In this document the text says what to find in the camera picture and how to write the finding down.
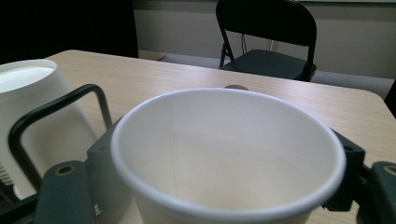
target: chair backrest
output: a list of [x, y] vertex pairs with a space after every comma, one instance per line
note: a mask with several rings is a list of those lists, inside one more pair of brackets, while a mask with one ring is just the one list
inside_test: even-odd
[[0, 64], [81, 49], [137, 57], [131, 0], [0, 2]]
[[294, 0], [219, 0], [216, 16], [224, 42], [226, 31], [309, 47], [314, 60], [317, 26], [311, 13]]

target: table surface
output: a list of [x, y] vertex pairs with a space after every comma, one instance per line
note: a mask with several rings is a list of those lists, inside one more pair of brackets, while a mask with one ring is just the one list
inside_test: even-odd
[[[396, 162], [396, 120], [383, 100], [368, 91], [78, 50], [64, 51], [49, 59], [58, 64], [72, 89], [89, 83], [100, 86], [113, 121], [145, 100], [169, 91], [237, 84], [310, 111], [362, 147], [368, 166], [375, 161]], [[93, 125], [103, 133], [105, 126], [94, 95], [80, 102]], [[356, 223], [356, 209], [356, 204], [347, 213], [318, 208], [307, 223]], [[121, 223], [142, 223], [135, 203]]]

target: floor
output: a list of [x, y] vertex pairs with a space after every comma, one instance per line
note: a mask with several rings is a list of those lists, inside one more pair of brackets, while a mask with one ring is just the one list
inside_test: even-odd
[[[180, 54], [164, 54], [160, 61], [167, 63], [181, 63], [208, 68], [219, 68], [219, 59], [195, 57]], [[379, 77], [363, 77], [356, 75], [346, 75], [317, 71], [311, 82], [325, 85], [348, 87], [359, 90], [371, 91], [385, 99], [394, 79]]]

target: white paper cup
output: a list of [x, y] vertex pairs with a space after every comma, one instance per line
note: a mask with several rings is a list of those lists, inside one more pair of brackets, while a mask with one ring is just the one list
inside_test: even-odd
[[[16, 187], [17, 196], [35, 193], [12, 157], [8, 134], [14, 123], [28, 112], [71, 90], [57, 64], [49, 60], [29, 60], [0, 65], [0, 162]], [[31, 125], [22, 136], [22, 145], [43, 175], [62, 161], [85, 161], [86, 152], [97, 139], [78, 103]]]
[[146, 224], [304, 223], [346, 163], [307, 111], [226, 89], [147, 100], [120, 120], [111, 150]]

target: wall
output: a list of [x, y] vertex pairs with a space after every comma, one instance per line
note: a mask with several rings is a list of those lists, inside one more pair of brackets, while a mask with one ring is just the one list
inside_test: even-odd
[[[139, 48], [219, 58], [222, 38], [216, 3], [134, 0]], [[396, 78], [396, 4], [303, 4], [317, 22], [314, 63], [319, 71]], [[239, 35], [233, 35], [232, 42], [235, 49], [240, 49]], [[269, 42], [256, 38], [247, 40], [248, 49], [268, 46]], [[306, 54], [304, 48], [280, 43], [276, 43], [276, 51], [301, 58]]]

